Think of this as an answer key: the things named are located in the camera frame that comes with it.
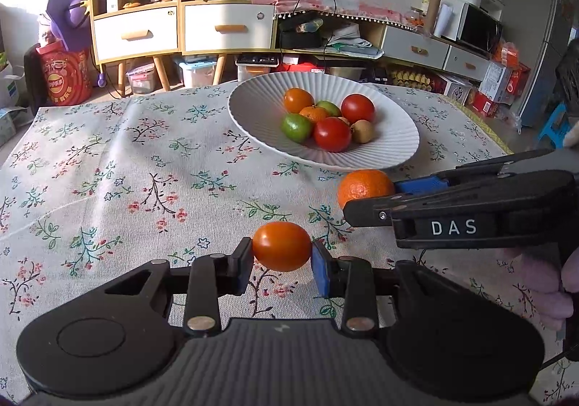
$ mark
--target person's hand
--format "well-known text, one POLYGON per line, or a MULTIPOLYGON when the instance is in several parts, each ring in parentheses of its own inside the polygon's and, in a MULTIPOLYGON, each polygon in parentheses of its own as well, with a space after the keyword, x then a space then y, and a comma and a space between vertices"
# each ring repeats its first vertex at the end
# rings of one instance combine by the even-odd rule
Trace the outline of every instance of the person's hand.
POLYGON ((539 260, 522 250, 504 250, 510 258, 521 255, 520 270, 524 285, 531 290, 533 304, 547 328, 559 330, 573 314, 569 293, 579 292, 579 249, 568 258, 559 271, 553 264, 539 260))

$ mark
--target red tomato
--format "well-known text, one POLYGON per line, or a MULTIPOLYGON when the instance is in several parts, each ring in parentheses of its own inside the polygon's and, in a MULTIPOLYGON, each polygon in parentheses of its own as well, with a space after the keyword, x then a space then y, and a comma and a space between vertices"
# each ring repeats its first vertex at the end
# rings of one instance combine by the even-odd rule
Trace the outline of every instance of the red tomato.
POLYGON ((350 132, 350 127, 342 120, 329 117, 316 123, 314 140, 323 150, 341 152, 352 141, 352 133, 350 132))
POLYGON ((353 93, 342 102, 342 115, 354 124, 358 120, 374 120, 374 104, 364 95, 353 93))

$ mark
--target tangerine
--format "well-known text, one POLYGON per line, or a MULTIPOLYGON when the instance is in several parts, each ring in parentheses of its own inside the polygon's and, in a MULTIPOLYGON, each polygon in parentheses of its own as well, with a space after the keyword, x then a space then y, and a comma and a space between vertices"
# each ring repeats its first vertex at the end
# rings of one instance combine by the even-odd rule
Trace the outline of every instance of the tangerine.
POLYGON ((260 227, 254 234, 252 247, 255 258, 276 272, 297 270, 312 255, 312 240, 306 230, 284 221, 260 227))
POLYGON ((300 113, 305 107, 314 104, 314 97, 309 92, 293 87, 284 95, 284 107, 290 113, 300 113))
POLYGON ((382 171, 363 169, 345 176, 338 187, 338 204, 344 209, 350 200, 387 197, 396 192, 394 183, 382 171))
POLYGON ((319 121, 329 118, 328 110, 322 107, 305 107, 299 113, 301 116, 306 117, 309 121, 316 124, 319 121))

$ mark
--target plastic storage box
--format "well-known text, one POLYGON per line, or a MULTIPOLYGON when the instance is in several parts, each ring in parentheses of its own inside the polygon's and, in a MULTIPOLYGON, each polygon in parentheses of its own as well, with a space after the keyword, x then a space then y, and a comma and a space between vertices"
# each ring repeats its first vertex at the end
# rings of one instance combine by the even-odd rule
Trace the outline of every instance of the plastic storage box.
POLYGON ((179 67, 183 71, 183 85, 187 89, 202 85, 212 85, 216 66, 216 61, 179 63, 179 67))
POLYGON ((271 72, 271 67, 269 66, 249 66, 247 64, 237 65, 237 80, 242 83, 247 81, 252 77, 257 77, 259 75, 269 74, 271 72))
POLYGON ((151 93, 155 91, 157 86, 157 76, 153 63, 127 72, 127 78, 133 93, 151 93))

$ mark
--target refrigerator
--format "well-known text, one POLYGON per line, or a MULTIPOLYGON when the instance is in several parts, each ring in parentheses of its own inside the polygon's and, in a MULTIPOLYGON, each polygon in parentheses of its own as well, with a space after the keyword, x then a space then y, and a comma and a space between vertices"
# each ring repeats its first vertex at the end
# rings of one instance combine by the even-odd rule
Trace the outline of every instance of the refrigerator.
POLYGON ((542 125, 544 107, 553 93, 555 68, 567 50, 572 16, 563 15, 562 0, 503 0, 503 36, 531 68, 521 97, 511 110, 523 126, 542 125))

